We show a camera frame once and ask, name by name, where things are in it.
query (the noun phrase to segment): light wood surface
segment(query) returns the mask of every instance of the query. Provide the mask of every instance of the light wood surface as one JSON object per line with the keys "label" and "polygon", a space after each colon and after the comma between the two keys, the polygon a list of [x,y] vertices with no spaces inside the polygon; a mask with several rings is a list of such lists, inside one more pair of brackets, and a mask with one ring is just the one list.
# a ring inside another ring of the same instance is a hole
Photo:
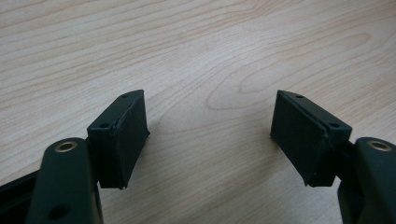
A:
{"label": "light wood surface", "polygon": [[106,223],[341,223],[269,131],[276,90],[396,143],[395,1],[0,1],[0,184],[143,89],[151,131]]}

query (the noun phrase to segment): metal ring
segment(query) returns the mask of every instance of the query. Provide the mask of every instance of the metal ring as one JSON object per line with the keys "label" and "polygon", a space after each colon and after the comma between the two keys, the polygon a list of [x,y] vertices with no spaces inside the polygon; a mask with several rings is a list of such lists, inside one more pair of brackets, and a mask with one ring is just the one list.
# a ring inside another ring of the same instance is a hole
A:
{"label": "metal ring", "polygon": [[380,151],[392,151],[392,148],[383,142],[379,142],[379,141],[368,141],[367,144],[370,147],[375,148],[376,150],[380,150]]}
{"label": "metal ring", "polygon": [[56,148],[55,151],[57,152],[67,152],[70,151],[74,148],[77,147],[77,143],[76,142],[62,142],[61,144],[59,144]]}

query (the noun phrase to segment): wood grain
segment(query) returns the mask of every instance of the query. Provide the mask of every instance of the wood grain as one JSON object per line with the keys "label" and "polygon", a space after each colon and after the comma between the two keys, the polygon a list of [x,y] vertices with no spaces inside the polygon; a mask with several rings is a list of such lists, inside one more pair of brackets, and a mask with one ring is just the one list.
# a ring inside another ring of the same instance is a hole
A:
{"label": "wood grain", "polygon": [[143,89],[151,136],[106,223],[341,223],[269,139],[276,90],[396,143],[395,1],[0,1],[0,184]]}

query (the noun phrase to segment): rectangular black block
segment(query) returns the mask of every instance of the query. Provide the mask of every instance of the rectangular black block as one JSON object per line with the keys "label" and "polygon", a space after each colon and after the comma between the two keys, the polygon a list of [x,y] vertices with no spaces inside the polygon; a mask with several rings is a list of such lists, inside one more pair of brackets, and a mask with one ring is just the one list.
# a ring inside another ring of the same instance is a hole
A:
{"label": "rectangular black block", "polygon": [[144,92],[118,97],[87,131],[101,187],[126,188],[149,136]]}
{"label": "rectangular black block", "polygon": [[278,91],[271,136],[311,187],[331,186],[334,152],[352,128],[302,95]]}

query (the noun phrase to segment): small hole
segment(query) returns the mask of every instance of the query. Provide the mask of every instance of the small hole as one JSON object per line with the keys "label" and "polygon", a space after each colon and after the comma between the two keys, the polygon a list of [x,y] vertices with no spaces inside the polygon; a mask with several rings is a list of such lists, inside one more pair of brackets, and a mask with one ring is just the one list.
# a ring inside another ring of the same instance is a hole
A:
{"label": "small hole", "polygon": [[334,128],[339,128],[339,127],[340,127],[340,125],[339,125],[339,124],[336,124],[336,123],[330,123],[330,126],[332,126],[332,127],[334,127]]}
{"label": "small hole", "polygon": [[60,204],[53,207],[49,212],[49,220],[59,220],[65,217],[70,211],[70,206],[67,204]]}
{"label": "small hole", "polygon": [[388,146],[388,144],[385,143],[381,143],[381,142],[377,142],[377,141],[370,141],[368,142],[370,147],[373,147],[377,150],[380,151],[391,151],[392,148],[390,146]]}
{"label": "small hole", "polygon": [[107,128],[107,127],[108,127],[108,123],[102,123],[101,125],[99,125],[99,127],[101,127],[101,128]]}
{"label": "small hole", "polygon": [[63,142],[55,148],[55,151],[66,152],[66,151],[70,151],[71,149],[75,148],[76,146],[77,146],[76,142]]}

